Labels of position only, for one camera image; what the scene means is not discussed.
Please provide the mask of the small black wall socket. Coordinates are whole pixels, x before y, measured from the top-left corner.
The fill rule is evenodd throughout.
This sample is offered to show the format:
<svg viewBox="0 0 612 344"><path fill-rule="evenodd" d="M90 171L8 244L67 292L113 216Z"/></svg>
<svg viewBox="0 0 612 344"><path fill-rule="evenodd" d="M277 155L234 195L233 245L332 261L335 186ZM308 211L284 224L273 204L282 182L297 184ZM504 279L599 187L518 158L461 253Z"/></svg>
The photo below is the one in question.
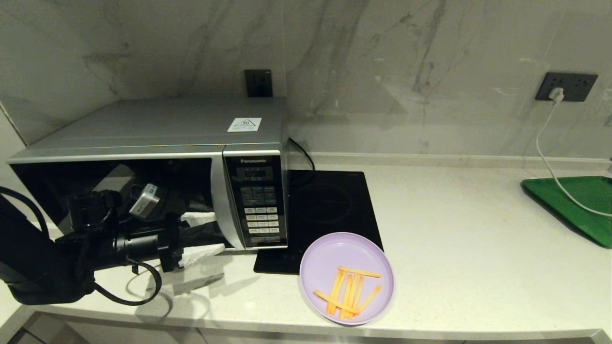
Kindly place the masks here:
<svg viewBox="0 0 612 344"><path fill-rule="evenodd" d="M273 73L269 69L243 71L248 97L273 97Z"/></svg>

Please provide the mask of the black induction cooktop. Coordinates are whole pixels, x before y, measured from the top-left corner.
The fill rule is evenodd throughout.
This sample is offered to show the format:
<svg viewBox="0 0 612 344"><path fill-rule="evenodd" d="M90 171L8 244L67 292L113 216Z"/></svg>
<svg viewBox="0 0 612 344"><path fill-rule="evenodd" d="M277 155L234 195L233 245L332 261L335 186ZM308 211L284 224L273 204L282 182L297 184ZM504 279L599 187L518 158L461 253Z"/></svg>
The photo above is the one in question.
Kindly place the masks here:
<svg viewBox="0 0 612 344"><path fill-rule="evenodd" d="M306 249L330 233L354 233L384 249L363 172L291 170L289 180L288 247L260 250L254 272L299 274Z"/></svg>

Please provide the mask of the wide black wall socket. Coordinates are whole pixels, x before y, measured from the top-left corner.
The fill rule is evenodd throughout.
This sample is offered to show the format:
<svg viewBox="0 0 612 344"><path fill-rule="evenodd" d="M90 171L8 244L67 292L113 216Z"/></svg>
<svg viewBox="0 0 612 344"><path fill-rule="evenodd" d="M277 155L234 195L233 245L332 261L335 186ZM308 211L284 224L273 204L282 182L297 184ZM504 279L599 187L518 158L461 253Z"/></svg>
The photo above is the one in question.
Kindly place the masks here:
<svg viewBox="0 0 612 344"><path fill-rule="evenodd" d="M552 101L555 99L551 97L553 90L561 88L563 90L563 101L584 102L597 78L597 74L547 72L534 99Z"/></svg>

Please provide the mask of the purple plastic plate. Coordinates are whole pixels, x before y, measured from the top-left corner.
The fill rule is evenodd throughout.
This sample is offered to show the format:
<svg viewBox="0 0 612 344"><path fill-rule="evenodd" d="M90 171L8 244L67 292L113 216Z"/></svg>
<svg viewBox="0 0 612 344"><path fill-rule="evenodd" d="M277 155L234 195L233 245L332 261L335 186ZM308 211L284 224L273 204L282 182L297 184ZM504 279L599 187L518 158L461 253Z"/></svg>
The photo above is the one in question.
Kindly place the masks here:
<svg viewBox="0 0 612 344"><path fill-rule="evenodd" d="M343 320L339 318L340 308L336 307L333 315L327 314L328 303L314 294L314 290L319 290L329 296L339 266L382 275L381 278L365 277L359 303L365 301L376 285L382 286L381 291L361 314L346 312ZM385 253L367 238L348 232L320 237L306 249L300 263L299 282L310 307L327 320L343 326L360 326L383 316L392 304L396 287L392 265ZM343 302L345 285L346 276L339 290L339 302Z"/></svg>

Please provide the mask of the green plastic tray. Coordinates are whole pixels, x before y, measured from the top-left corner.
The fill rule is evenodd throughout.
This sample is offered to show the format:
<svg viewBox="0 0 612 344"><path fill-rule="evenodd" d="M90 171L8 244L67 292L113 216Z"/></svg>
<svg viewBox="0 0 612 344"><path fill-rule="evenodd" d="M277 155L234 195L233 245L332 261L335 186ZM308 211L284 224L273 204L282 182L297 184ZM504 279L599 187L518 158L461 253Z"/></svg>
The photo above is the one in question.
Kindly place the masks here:
<svg viewBox="0 0 612 344"><path fill-rule="evenodd" d="M522 190L569 229L612 249L612 178L525 179Z"/></svg>

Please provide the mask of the white warning sticker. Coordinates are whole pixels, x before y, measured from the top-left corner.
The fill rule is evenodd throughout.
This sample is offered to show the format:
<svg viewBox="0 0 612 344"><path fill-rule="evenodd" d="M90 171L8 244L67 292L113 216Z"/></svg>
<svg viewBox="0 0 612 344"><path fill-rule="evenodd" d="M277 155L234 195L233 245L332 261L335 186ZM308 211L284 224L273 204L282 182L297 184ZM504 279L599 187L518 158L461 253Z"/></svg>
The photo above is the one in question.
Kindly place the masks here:
<svg viewBox="0 0 612 344"><path fill-rule="evenodd" d="M234 118L227 132L254 132L258 131L262 118Z"/></svg>

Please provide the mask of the silver Panasonic microwave oven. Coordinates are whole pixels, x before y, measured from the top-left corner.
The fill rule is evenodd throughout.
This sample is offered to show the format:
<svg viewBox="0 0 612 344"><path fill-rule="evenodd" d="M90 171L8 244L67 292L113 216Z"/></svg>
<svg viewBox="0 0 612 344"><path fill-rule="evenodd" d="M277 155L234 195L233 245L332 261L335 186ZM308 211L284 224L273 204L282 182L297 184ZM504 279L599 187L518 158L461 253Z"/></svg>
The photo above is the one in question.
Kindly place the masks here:
<svg viewBox="0 0 612 344"><path fill-rule="evenodd" d="M286 248L287 114L286 100L273 97L120 101L31 144L7 163L219 154L245 244L236 250ZM227 132L234 118L262 122L258 131Z"/></svg>

